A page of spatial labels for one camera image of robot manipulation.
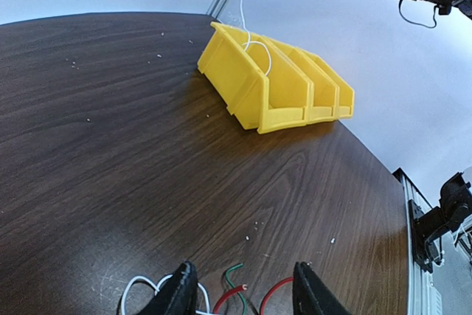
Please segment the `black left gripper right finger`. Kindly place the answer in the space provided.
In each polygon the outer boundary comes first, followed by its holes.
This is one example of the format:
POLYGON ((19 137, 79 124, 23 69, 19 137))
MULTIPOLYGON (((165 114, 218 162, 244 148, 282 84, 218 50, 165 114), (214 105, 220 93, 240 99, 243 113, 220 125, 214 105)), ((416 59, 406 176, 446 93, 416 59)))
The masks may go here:
POLYGON ((306 262, 294 266, 292 306, 295 315, 349 315, 329 288, 306 262))

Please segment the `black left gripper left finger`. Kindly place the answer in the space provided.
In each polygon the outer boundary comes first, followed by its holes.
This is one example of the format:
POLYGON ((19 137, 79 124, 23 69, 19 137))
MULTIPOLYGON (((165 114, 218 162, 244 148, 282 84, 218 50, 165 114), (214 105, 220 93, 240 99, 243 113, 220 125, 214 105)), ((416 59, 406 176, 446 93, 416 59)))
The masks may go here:
POLYGON ((197 269, 183 262, 162 286, 157 295, 142 309, 142 314, 195 314, 198 299, 197 269))

